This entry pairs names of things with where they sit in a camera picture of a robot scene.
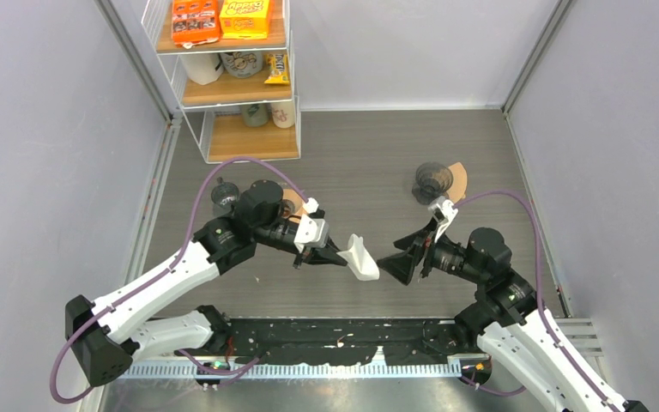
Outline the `white paper coffee filter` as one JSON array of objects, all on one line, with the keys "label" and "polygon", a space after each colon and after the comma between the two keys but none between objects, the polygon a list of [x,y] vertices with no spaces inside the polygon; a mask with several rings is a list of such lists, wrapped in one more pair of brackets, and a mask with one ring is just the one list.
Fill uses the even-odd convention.
[{"label": "white paper coffee filter", "polygon": [[348,239],[347,248],[337,254],[347,262],[349,269],[359,281],[372,282],[379,279],[379,267],[366,249],[361,236],[353,233]]}]

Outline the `round wooden dripper stand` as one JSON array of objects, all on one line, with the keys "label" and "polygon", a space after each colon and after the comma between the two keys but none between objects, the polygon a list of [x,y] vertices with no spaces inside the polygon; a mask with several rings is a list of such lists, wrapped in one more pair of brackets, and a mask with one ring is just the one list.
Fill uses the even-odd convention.
[{"label": "round wooden dripper stand", "polygon": [[304,200],[297,191],[291,188],[284,188],[282,196],[282,216],[290,219],[294,216],[300,218],[302,215],[306,214],[304,203]]}]

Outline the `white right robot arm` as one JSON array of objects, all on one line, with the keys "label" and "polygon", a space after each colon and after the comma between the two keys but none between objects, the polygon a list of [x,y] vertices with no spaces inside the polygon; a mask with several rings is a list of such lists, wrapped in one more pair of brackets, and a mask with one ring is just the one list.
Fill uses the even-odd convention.
[{"label": "white right robot arm", "polygon": [[457,276],[476,286],[475,303],[454,318],[456,343],[488,354],[547,411],[644,411],[627,400],[582,357],[532,285],[511,267],[500,232],[476,228],[466,245],[424,227],[394,244],[398,253],[378,267],[404,285],[418,270]]}]

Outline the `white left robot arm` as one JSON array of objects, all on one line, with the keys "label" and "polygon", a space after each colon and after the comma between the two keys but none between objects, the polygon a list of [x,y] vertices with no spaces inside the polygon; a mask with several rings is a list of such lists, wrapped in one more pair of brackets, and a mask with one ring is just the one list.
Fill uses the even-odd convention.
[{"label": "white left robot arm", "polygon": [[254,257],[265,245],[302,264],[336,266],[347,260],[329,236],[324,212],[310,200],[305,213],[287,217],[284,190],[258,180],[230,211],[192,234],[187,246],[161,265],[95,300],[77,295],[65,306],[65,337],[88,383],[106,385],[141,358],[183,348],[221,354],[229,334],[215,314],[195,310],[179,318],[152,317],[188,291]]}]

